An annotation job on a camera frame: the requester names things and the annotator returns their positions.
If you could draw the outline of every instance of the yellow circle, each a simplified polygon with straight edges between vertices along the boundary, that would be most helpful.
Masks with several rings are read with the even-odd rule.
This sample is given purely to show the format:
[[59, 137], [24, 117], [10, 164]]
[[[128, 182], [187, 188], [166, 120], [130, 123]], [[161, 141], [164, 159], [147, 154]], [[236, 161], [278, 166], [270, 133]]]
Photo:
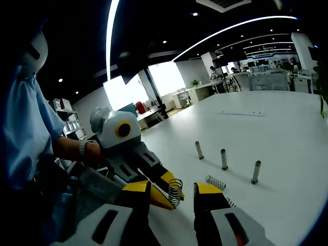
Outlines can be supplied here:
[[127, 121], [122, 121], [120, 124], [118, 124], [115, 132], [116, 132], [116, 136], [118, 136], [119, 138], [125, 138], [129, 136], [130, 131], [131, 131], [130, 123], [128, 123]]

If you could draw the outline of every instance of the ceiling light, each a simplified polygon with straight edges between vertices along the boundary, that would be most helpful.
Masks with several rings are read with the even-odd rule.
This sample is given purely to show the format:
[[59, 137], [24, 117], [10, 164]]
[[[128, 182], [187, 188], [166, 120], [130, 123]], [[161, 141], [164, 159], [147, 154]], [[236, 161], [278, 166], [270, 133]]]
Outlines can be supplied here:
[[254, 54], [254, 53], [259, 53], [259, 52], [264, 52], [264, 51], [275, 51], [275, 50], [291, 50], [291, 49], [262, 50], [262, 51], [255, 51], [255, 52], [247, 53], [246, 55], [250, 55], [250, 54]]
[[114, 19], [116, 16], [116, 11], [118, 7], [119, 0], [112, 0], [109, 14], [108, 14], [108, 21], [107, 21], [107, 32], [106, 32], [106, 67], [107, 67], [107, 79], [110, 81], [111, 79], [111, 45], [112, 45], [112, 34], [113, 34], [113, 27], [114, 27]]
[[230, 26], [230, 27], [227, 27], [227, 28], [224, 28], [216, 33], [213, 33], [212, 35], [202, 39], [201, 41], [195, 43], [193, 46], [187, 48], [185, 51], [181, 52], [178, 56], [176, 56], [174, 59], [172, 59], [172, 62], [175, 61], [176, 59], [178, 59], [180, 56], [186, 54], [188, 51], [190, 51], [192, 48], [196, 47], [197, 45], [203, 43], [204, 41], [210, 39], [211, 37], [214, 37], [215, 35], [219, 34], [219, 33], [223, 33], [229, 29], [232, 29], [232, 28], [235, 28], [235, 27], [239, 27], [241, 25], [244, 25], [244, 24], [247, 24], [247, 23], [250, 23], [250, 22], [256, 22], [256, 21], [260, 21], [260, 20], [263, 20], [263, 19], [274, 19], [274, 18], [286, 18], [286, 19], [298, 19], [296, 17], [293, 17], [293, 16], [285, 16], [285, 15], [275, 15], [275, 16], [266, 16], [266, 17], [260, 17], [260, 18], [256, 18], [256, 19], [250, 19], [250, 20], [246, 20], [245, 22], [241, 22], [241, 23], [238, 23], [238, 24], [235, 24], [233, 26]]
[[261, 45], [253, 45], [253, 46], [245, 47], [245, 48], [243, 48], [243, 49], [248, 49], [248, 48], [252, 48], [252, 47], [256, 47], [256, 46], [262, 46], [262, 45], [273, 45], [273, 44], [293, 44], [293, 42], [274, 42], [274, 43], [266, 43], [266, 44], [261, 44]]

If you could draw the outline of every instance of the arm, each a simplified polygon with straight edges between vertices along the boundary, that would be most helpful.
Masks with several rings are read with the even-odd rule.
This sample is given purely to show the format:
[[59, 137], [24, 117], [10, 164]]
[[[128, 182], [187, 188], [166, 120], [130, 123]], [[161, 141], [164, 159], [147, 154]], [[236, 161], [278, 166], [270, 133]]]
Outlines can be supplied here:
[[[57, 141], [52, 143], [54, 155], [65, 160], [84, 161], [79, 152], [80, 141], [72, 140], [60, 136]], [[85, 148], [86, 162], [94, 164], [104, 163], [104, 157], [101, 154], [99, 144], [88, 142]]]

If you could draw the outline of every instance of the robotic arm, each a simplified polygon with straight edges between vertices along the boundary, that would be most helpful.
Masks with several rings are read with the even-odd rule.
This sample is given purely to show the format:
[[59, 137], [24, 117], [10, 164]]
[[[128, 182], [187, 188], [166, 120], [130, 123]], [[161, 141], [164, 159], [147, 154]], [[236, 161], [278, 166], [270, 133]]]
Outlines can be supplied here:
[[[168, 192], [173, 174], [141, 142], [138, 122], [132, 113], [98, 108], [91, 117], [91, 126], [97, 132], [109, 170], [127, 185], [114, 204], [105, 204], [83, 219], [66, 242], [132, 245], [137, 240], [143, 245], [160, 245], [148, 225], [149, 204], [169, 210], [174, 206], [147, 177]], [[274, 245], [265, 237], [264, 228], [242, 209], [231, 208], [215, 186], [194, 183], [194, 213], [199, 246]]]
[[133, 113], [97, 108], [90, 123], [92, 131], [97, 133], [108, 169], [113, 175], [126, 183], [149, 178], [168, 193], [169, 182], [175, 177], [141, 141], [141, 131]]

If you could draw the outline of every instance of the white helmet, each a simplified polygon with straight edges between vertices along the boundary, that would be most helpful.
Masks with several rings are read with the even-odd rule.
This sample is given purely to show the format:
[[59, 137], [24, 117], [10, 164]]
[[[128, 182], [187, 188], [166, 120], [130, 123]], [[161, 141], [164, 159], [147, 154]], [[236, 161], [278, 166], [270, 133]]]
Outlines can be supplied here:
[[48, 45], [45, 36], [39, 32], [27, 47], [22, 57], [22, 66], [32, 73], [37, 73], [48, 56]]

